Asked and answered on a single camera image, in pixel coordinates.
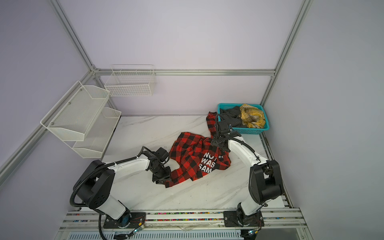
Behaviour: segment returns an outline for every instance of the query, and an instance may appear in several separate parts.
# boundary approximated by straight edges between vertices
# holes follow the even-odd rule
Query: teal plastic basket
[[[241,106],[243,104],[237,104],[237,103],[220,103],[217,108],[217,112],[220,113],[220,109],[230,109],[236,106]],[[261,105],[258,104],[248,104],[254,107],[257,107],[258,109],[262,110],[264,112],[264,117],[265,117],[265,128],[245,128],[245,127],[234,127],[233,129],[238,131],[240,134],[260,134],[265,130],[269,129],[269,122],[268,118],[266,117],[264,108]]]

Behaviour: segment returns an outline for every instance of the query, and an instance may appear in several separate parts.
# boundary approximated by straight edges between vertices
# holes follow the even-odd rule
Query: yellow plaid cloth
[[[243,104],[240,107],[241,120],[248,128],[264,128],[265,117],[264,112],[257,107]]]

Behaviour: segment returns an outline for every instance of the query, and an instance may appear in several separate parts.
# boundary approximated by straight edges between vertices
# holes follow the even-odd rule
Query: wire rack
[[[113,97],[152,96],[156,76],[153,65],[111,65],[105,89]]]
[[[104,107],[84,141],[75,142],[71,148],[82,158],[101,158],[120,115],[120,111]]]
[[[109,91],[80,83],[65,107],[44,126],[62,141],[84,141],[108,99]]]

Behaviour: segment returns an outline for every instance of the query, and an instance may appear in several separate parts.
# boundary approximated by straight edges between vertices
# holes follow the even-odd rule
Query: aluminum frame
[[[89,72],[85,74],[85,76],[81,79],[81,83],[85,84],[88,80],[94,79],[99,87],[104,88],[102,81],[100,80],[100,76],[110,75],[112,74],[112,70],[105,69],[97,69],[89,58],[84,46],[82,45],[79,37],[77,36],[73,26],[70,23],[68,16],[66,15],[61,3],[59,0],[48,0],[51,4],[55,14],[57,15],[59,21],[63,25],[66,33],[74,44],[76,50],[81,55],[86,66],[89,68]],[[287,38],[287,41],[284,45],[284,48],[281,52],[279,60],[276,65],[276,69],[222,69],[222,70],[199,70],[199,69],[189,69],[189,70],[167,70],[167,69],[158,69],[155,70],[156,75],[168,75],[168,76],[182,76],[182,75],[201,75],[201,76],[271,76],[271,80],[268,84],[268,87],[263,96],[261,105],[264,106],[271,90],[276,83],[280,70],[287,58],[287,55],[291,49],[291,46],[297,36],[300,25],[302,24],[309,8],[313,0],[303,0],[302,5],[300,7],[299,13],[297,14],[297,18],[293,24],[291,32]],[[62,104],[66,103],[66,100],[71,97],[73,91],[68,91],[60,101],[55,105],[57,111],[61,109]],[[115,104],[111,99],[108,101],[111,108],[116,109]],[[26,157],[29,156],[31,151],[35,148],[36,144],[43,137],[44,133],[46,133],[46,129],[39,125],[31,135],[23,142],[23,144],[14,152],[14,154],[7,160],[7,162],[0,166],[0,190],[4,186],[6,180],[20,167],[20,165],[24,162]],[[269,148],[268,141],[266,140],[265,134],[261,135],[262,142],[264,145],[264,149],[268,154],[269,159],[273,159],[273,154],[271,149]]]
[[[147,214],[145,224],[148,228],[144,230],[207,230],[207,229],[249,229],[249,227],[225,227],[224,216],[220,214],[190,214],[190,212],[223,212],[235,211],[236,209],[210,209],[210,210],[145,210]],[[156,213],[185,212],[186,214],[156,214]],[[302,228],[308,229],[300,209],[262,208],[265,226],[263,228]],[[196,218],[212,218],[216,220],[193,220]],[[97,231],[99,214],[95,211],[69,211],[61,224],[59,232],[71,231]],[[176,221],[165,221],[164,219],[185,219]],[[121,229],[108,229],[106,231],[121,231]]]
[[[291,50],[291,47],[293,45],[293,42],[296,39],[296,36],[299,32],[300,26],[303,23],[305,17],[307,16],[307,13],[310,9],[310,6],[312,4],[313,0],[303,0],[299,13],[297,14],[296,20],[292,26],[292,29],[289,33],[289,36],[287,38],[287,41],[285,42],[283,51],[281,52],[281,55],[279,57],[279,60],[277,61],[277,65],[275,68],[275,74],[271,77],[271,80],[269,81],[269,84],[267,86],[267,89],[265,90],[262,102],[260,103],[261,106],[265,106],[266,101],[268,100],[269,95],[272,92],[272,88],[276,83],[276,80],[280,74],[281,68],[283,67],[285,60],[288,56],[289,51]]]
[[[80,80],[82,84],[85,84],[89,79],[93,77],[93,73],[89,71]],[[75,86],[71,87],[68,92],[55,104],[53,110],[47,114],[44,119],[44,123],[47,124],[51,119],[59,112],[59,110],[66,105],[68,100],[76,92]],[[4,187],[4,183],[10,176],[21,166],[24,160],[30,155],[32,150],[36,147],[37,143],[41,140],[43,135],[47,133],[47,129],[41,124],[29,135],[29,137],[23,142],[23,144],[7,159],[5,164],[0,166],[0,190]]]
[[[274,69],[154,69],[158,76],[274,76]],[[109,76],[111,69],[96,69],[96,76]]]

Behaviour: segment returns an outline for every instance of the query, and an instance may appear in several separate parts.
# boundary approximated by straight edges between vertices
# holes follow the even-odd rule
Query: black mounting plate
[[[259,220],[261,222],[261,227],[264,226],[264,220],[261,211],[254,214],[255,217],[252,219],[251,223],[247,226],[243,227],[258,227],[260,223],[256,220]],[[234,221],[237,221],[237,214],[236,211],[224,211],[224,225],[226,227],[241,227],[239,223],[235,223]]]
[[[147,214],[145,212],[131,212],[132,218],[128,226],[125,228],[132,228],[132,229],[137,228],[139,226],[140,221],[141,222],[145,221],[146,215]],[[104,229],[119,228],[117,225],[118,225],[117,221],[107,215],[103,228]]]

